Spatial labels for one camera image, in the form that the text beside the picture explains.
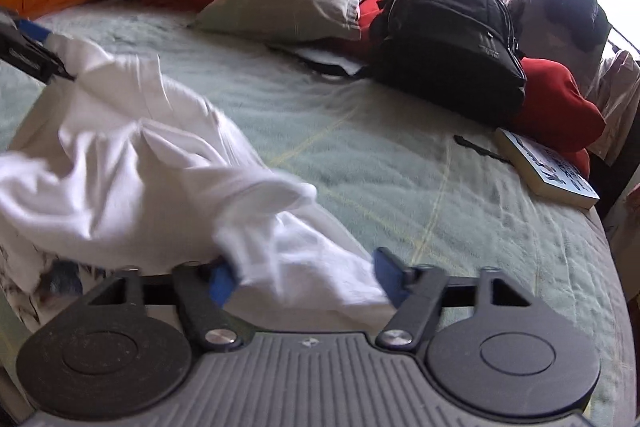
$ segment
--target gray pillow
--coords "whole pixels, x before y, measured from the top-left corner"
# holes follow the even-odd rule
[[[360,39],[362,0],[215,0],[193,27],[259,40]]]

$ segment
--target metal bolt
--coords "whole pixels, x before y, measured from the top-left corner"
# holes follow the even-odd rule
[[[225,344],[233,344],[238,339],[238,334],[235,331],[221,328],[207,331],[204,338],[209,344],[224,346]]]
[[[406,346],[413,339],[411,333],[404,330],[386,330],[380,333],[380,341],[387,346]]]

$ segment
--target bedsheet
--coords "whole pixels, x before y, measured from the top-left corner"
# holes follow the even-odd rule
[[[163,71],[210,98],[263,160],[318,187],[319,201],[367,250],[472,276],[497,266],[593,337],[602,373],[587,410],[598,427],[635,416],[634,345],[602,225],[530,194],[506,164],[458,146],[495,150],[490,129],[368,80],[328,80],[263,45],[186,27],[184,14],[123,1],[47,16],[57,32],[110,52],[159,54]],[[0,65],[0,144],[37,97],[34,80]],[[444,315],[450,323],[468,314]],[[26,332],[0,303],[0,358]]]

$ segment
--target bed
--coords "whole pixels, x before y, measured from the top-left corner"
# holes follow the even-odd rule
[[[34,16],[85,0],[0,0]],[[602,373],[588,407],[598,427],[635,417],[634,344],[625,299],[596,212],[540,200],[495,150],[490,129],[363,79],[329,80],[261,44],[187,28],[192,14],[107,0],[40,23],[107,51],[159,54],[164,73],[207,96],[264,161],[312,182],[320,202],[367,250],[471,276],[497,266],[591,336]],[[0,64],[0,144],[41,87]],[[447,313],[444,323],[468,310]],[[10,375],[27,331],[0,298],[0,359]]]

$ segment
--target book cover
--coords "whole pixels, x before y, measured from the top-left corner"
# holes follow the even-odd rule
[[[539,196],[582,208],[591,208],[600,199],[578,169],[549,147],[505,129],[496,131],[496,141]]]

